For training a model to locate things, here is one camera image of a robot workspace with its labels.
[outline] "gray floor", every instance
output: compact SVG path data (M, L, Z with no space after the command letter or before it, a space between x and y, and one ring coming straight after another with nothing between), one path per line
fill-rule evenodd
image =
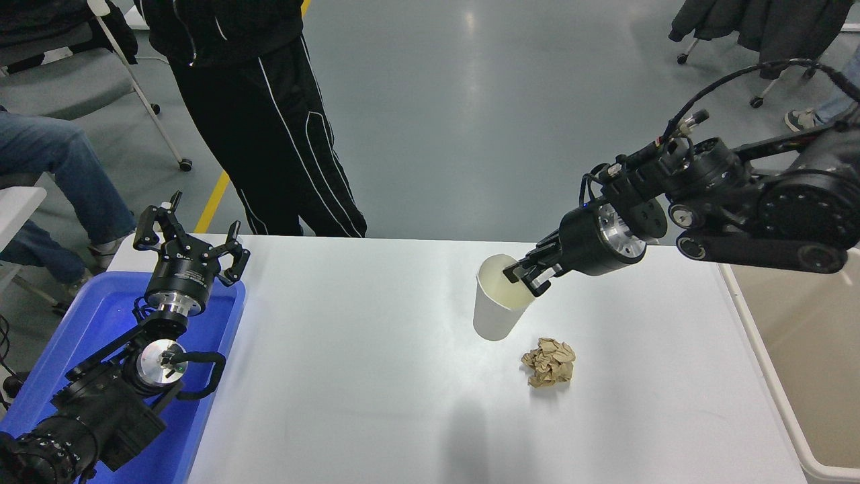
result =
M117 4L125 10L132 2ZM305 36L367 235L536 241L552 231L576 204L583 172L644 146L697 90L757 60L729 37L701 43L678 65L687 42L667 34L680 4L314 0ZM141 56L156 55L145 34L139 39ZM858 39L840 35L822 60L842 65ZM175 168L134 95L77 122L130 207L139 211L182 189L179 215L191 230L220 168L169 68L142 59L135 72L193 171ZM766 81L747 76L720 88L701 102L711 119L695 137L722 136L735 146L783 133L787 110L815 105L830 89L825 76L801 74L789 70L757 110L747 101ZM34 218L88 257L71 206L46 186ZM229 189L209 231L222 233L235 219L244 215ZM43 270L25 276L58 292ZM58 318L15 287L3 294L0 313L13 328L10 363L29 368Z

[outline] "paper cup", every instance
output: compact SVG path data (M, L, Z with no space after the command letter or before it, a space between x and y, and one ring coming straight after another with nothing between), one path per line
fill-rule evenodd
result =
M502 274L503 269L515 262L511 256L497 254L485 260L478 270L472 326L481 338L503 339L535 300L525 284L521 281L511 284Z

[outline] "pant leg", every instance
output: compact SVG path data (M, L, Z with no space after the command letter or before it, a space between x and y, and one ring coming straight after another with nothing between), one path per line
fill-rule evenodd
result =
M0 259L20 265L45 267L54 279L71 284L83 277L86 266L75 252L63 248L51 235L27 220L0 252Z
M317 235L364 236L300 38L242 65L172 67L255 233L298 234L300 216Z
M0 112L0 175L49 171L93 244L135 222L83 130L68 121Z
M171 68L200 136L230 175L251 231L301 235L293 182L298 173L283 154L287 146L267 99L243 76L246 66Z
M848 64L842 68L842 73L854 85L860 86L860 46L854 51ZM830 97L815 108L815 121L819 124L826 124L834 117L850 109L852 104L853 101L840 88L833 86Z

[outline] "brown crumpled paper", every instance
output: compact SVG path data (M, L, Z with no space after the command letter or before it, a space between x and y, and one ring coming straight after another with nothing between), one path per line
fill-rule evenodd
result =
M570 382L574 377L576 354L567 343L553 338L540 338L538 348L525 353L520 361L533 370L529 385L534 388L551 387L558 382Z

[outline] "yellow floor line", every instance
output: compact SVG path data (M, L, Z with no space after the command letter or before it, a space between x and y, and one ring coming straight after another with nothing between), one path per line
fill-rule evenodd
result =
M302 2L302 17L308 12L310 0ZM221 204L221 199L224 197L224 192L227 190L227 183L230 182L230 177L225 171L221 171L221 176L215 183L215 188L212 189L212 194L209 195L209 201L203 207L203 213L200 214L200 219L197 220L197 225L194 227L194 233L206 233L209 230L209 224L212 223L212 217L218 210L218 205Z

